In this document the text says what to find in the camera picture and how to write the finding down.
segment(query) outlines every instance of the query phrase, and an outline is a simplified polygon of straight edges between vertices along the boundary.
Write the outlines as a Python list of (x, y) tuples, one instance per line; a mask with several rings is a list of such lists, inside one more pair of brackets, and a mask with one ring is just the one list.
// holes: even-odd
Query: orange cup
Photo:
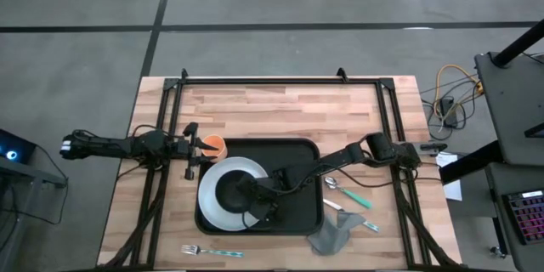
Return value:
[(202, 150), (204, 156), (216, 156), (212, 159), (212, 162), (221, 162), (225, 157), (227, 157), (227, 145), (224, 142), (223, 137), (219, 135), (208, 135), (202, 142), (206, 145), (211, 145), (217, 150)]

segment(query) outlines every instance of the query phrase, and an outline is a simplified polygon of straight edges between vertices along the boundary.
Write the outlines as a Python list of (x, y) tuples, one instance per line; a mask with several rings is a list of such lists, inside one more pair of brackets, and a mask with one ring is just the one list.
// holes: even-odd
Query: black tray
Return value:
[[(317, 146), (308, 139), (226, 139), (228, 157), (242, 156), (254, 160), (270, 174), (288, 165), (310, 162), (320, 158)], [(201, 165), (198, 184), (212, 163)], [(196, 201), (195, 222), (200, 231), (208, 235), (310, 235), (321, 227), (324, 213), (321, 182), (316, 179), (300, 192), (280, 198), (273, 226), (258, 222), (256, 228), (226, 231), (210, 224), (202, 215)]]

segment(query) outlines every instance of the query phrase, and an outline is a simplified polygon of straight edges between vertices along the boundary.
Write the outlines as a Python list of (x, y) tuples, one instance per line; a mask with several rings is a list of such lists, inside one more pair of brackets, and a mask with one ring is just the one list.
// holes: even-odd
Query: fork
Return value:
[(199, 246), (195, 246), (195, 245), (181, 246), (181, 252), (184, 252), (185, 254), (190, 254), (190, 255), (198, 255), (201, 252), (206, 252), (206, 253), (216, 254), (216, 255), (224, 255), (224, 256), (230, 256), (230, 257), (236, 257), (236, 258), (244, 258), (244, 253), (243, 252), (203, 250)]

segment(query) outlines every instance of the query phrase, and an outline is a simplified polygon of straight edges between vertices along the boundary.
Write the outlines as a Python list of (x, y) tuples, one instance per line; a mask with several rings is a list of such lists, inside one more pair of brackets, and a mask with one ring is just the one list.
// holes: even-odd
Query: concrete floor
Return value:
[[(0, 26), (151, 25), (158, 3), (0, 0)], [(544, 0), (169, 0), (164, 24), (535, 21), (542, 16)], [(475, 54), (500, 50), (524, 31), (162, 33), (150, 74), (177, 76), (186, 68), (195, 76), (332, 75), (343, 67), (351, 75), (415, 75), (420, 89), (427, 89), (442, 65), (473, 71)], [(71, 182), (62, 224), (31, 223), (20, 270), (94, 266), (119, 161), (64, 161), (56, 152), (61, 138), (75, 128), (111, 137), (126, 133), (149, 40), (147, 32), (0, 33), (0, 106), (5, 110), (0, 128), (44, 146)], [(543, 49), (540, 43), (531, 51)], [(446, 71), (443, 82), (459, 77)], [(460, 88), (456, 94), (463, 92)], [(469, 152), (495, 139), (485, 99), (476, 107), (467, 127), (446, 141), (452, 151)], [(478, 185), (483, 178), (469, 179)], [(43, 197), (57, 206), (61, 201), (55, 190), (45, 190)], [(488, 255), (495, 233), (472, 201), (452, 203), (450, 210), (465, 264), (514, 270), (511, 259)], [(56, 218), (51, 208), (40, 213)]]

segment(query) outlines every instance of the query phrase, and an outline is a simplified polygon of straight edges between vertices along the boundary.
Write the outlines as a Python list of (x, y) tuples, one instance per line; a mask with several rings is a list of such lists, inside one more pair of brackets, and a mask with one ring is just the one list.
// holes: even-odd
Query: teal handle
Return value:
[(231, 256), (236, 258), (244, 258), (243, 252), (229, 252), (229, 251), (215, 251), (215, 250), (206, 250), (206, 252), (216, 255)]
[(372, 208), (372, 203), (370, 203), (369, 201), (363, 199), (362, 197), (356, 195), (355, 193), (349, 191), (349, 190), (345, 190), (344, 188), (341, 189), (341, 191), (343, 193), (345, 193), (346, 195), (350, 196), (352, 199), (356, 200), (360, 205), (366, 207), (366, 208)]

